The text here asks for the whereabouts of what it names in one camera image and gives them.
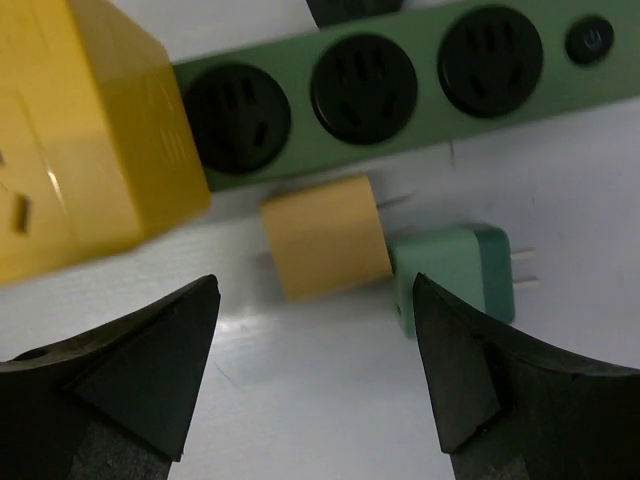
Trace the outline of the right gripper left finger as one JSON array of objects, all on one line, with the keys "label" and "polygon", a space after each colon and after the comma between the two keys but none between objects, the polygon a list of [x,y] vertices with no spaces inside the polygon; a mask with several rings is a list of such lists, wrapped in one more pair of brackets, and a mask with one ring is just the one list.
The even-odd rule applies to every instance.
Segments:
[{"label": "right gripper left finger", "polygon": [[203,276],[1,365],[5,479],[165,479],[180,461],[220,306]]}]

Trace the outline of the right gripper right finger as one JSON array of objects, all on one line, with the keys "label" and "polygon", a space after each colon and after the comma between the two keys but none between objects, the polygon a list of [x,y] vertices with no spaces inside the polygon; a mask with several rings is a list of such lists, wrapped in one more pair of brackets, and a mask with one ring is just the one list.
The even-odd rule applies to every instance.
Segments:
[{"label": "right gripper right finger", "polygon": [[425,275],[418,347],[458,479],[635,479],[639,372],[540,341]]}]

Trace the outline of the green power strip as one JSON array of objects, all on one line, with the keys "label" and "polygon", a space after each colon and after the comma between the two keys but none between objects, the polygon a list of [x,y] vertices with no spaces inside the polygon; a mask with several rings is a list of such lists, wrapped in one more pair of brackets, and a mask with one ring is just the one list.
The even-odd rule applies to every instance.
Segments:
[{"label": "green power strip", "polygon": [[177,63],[214,191],[639,93],[635,1],[458,1]]}]

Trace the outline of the mint green plug adapter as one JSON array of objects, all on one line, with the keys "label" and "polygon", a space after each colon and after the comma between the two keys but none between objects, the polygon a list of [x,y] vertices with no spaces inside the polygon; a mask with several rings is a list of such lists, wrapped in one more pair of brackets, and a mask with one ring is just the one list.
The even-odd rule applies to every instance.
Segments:
[{"label": "mint green plug adapter", "polygon": [[535,250],[513,251],[507,233],[489,224],[397,236],[387,248],[399,325],[409,339],[416,337],[413,284],[419,274],[505,324],[516,318],[514,290],[540,283],[535,276],[513,277],[512,262],[534,256]]}]

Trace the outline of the orange small plug adapter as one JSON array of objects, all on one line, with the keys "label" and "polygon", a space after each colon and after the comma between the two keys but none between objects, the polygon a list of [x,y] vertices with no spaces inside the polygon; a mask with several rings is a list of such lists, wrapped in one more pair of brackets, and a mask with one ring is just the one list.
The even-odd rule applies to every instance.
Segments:
[{"label": "orange small plug adapter", "polygon": [[269,249],[290,302],[367,285],[392,273],[378,202],[369,177],[352,175],[271,197],[260,204]]}]

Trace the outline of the yellow cube socket adapter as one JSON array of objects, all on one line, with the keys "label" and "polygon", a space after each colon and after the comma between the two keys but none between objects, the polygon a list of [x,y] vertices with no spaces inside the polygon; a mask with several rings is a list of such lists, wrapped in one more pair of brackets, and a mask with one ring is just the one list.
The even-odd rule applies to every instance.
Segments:
[{"label": "yellow cube socket adapter", "polygon": [[118,254],[206,212],[163,45],[109,1],[1,5],[1,281]]}]

